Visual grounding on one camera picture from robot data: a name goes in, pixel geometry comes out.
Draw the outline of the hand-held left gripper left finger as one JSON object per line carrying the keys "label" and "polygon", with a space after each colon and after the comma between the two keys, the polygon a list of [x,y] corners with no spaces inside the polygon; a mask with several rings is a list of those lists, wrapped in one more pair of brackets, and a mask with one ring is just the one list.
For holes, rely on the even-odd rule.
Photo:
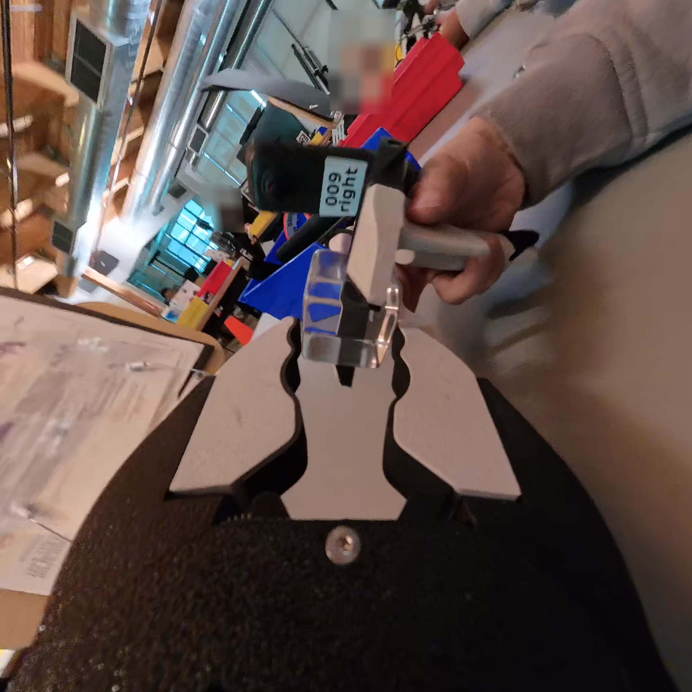
{"label": "hand-held left gripper left finger", "polygon": [[300,326],[283,319],[253,338],[223,365],[169,485],[175,495],[214,492],[281,494],[306,469],[281,457],[298,451],[304,427],[300,386]]}

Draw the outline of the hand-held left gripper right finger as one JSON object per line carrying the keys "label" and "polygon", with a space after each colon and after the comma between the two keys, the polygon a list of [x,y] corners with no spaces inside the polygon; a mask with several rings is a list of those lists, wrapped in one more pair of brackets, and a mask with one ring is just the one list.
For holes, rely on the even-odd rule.
{"label": "hand-held left gripper right finger", "polygon": [[518,499],[520,485],[471,368],[422,329],[400,330],[409,380],[393,410],[398,447],[460,495]]}

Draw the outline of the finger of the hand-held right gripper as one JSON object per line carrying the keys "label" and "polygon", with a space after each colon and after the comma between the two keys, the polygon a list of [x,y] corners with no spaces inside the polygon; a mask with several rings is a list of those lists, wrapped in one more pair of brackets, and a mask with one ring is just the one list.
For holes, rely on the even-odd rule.
{"label": "finger of the hand-held right gripper", "polygon": [[347,276],[369,305],[383,307],[405,220],[405,195],[382,184],[369,186],[356,223]]}

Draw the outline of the clear colourless cube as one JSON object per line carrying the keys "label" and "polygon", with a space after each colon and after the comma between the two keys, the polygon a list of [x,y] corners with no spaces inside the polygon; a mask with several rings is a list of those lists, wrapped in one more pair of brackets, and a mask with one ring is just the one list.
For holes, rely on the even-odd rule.
{"label": "clear colourless cube", "polygon": [[304,359],[376,369],[398,323],[400,284],[393,273],[383,304],[370,304],[347,275],[347,255],[321,248],[311,258],[302,307]]}

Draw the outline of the blue plastic bin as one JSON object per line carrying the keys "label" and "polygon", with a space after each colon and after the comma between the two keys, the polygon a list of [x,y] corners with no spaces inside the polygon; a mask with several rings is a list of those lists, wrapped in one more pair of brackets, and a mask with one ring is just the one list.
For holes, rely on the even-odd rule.
{"label": "blue plastic bin", "polygon": [[421,166],[406,143],[382,128],[359,148],[255,144],[248,169],[253,203],[276,213],[284,230],[266,259],[248,273],[240,303],[277,319],[301,318],[311,258],[331,231],[339,234],[353,224],[382,141],[405,152],[404,190],[410,192]]}

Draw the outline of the person's right forearm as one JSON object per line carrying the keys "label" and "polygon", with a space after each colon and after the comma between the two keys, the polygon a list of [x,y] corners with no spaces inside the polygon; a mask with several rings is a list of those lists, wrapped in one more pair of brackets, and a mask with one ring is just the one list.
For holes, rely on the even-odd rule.
{"label": "person's right forearm", "polygon": [[533,205],[691,125],[691,2],[577,1],[524,64],[474,116],[506,144]]}

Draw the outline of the grey desk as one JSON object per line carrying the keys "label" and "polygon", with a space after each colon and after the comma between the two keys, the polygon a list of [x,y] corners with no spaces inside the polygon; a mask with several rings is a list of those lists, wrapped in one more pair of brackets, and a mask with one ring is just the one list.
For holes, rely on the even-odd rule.
{"label": "grey desk", "polygon": [[[413,143],[423,163],[524,72],[577,1],[506,10],[464,46],[462,91]],[[432,285],[417,317],[569,464],[633,573],[679,691],[691,690],[691,126],[525,205],[538,259],[460,305]]]}

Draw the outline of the person's right hand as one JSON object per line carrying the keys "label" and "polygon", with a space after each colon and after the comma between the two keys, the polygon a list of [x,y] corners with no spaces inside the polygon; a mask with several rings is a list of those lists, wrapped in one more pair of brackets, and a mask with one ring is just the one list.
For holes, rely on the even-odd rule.
{"label": "person's right hand", "polygon": [[423,167],[407,215],[425,226],[479,232],[489,255],[468,259],[457,274],[398,266],[404,306],[414,312],[428,285],[449,305],[486,292],[505,270],[498,232],[509,229],[525,192],[523,171],[497,129],[482,117],[470,119]]}

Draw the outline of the red storage bin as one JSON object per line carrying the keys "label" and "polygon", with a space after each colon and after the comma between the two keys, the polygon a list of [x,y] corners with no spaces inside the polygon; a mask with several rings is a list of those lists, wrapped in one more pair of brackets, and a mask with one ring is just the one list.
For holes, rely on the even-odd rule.
{"label": "red storage bin", "polygon": [[226,260],[217,263],[204,280],[196,296],[208,304],[217,295],[223,293],[223,285],[233,276],[233,272],[238,266],[241,266],[241,261]]}

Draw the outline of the yellow storage bin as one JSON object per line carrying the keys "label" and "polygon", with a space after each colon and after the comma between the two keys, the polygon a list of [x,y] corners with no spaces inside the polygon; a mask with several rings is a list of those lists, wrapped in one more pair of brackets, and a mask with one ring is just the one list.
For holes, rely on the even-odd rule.
{"label": "yellow storage bin", "polygon": [[217,299],[213,293],[194,296],[188,306],[178,317],[178,326],[201,332],[213,314]]}

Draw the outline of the red plastic bin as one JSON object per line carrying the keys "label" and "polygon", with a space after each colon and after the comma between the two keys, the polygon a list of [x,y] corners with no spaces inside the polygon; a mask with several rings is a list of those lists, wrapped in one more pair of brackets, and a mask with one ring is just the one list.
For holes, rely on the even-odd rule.
{"label": "red plastic bin", "polygon": [[396,140],[411,143],[460,92],[463,65],[460,52],[439,33],[419,39],[395,69],[386,108],[358,116],[340,146],[362,147],[380,128]]}

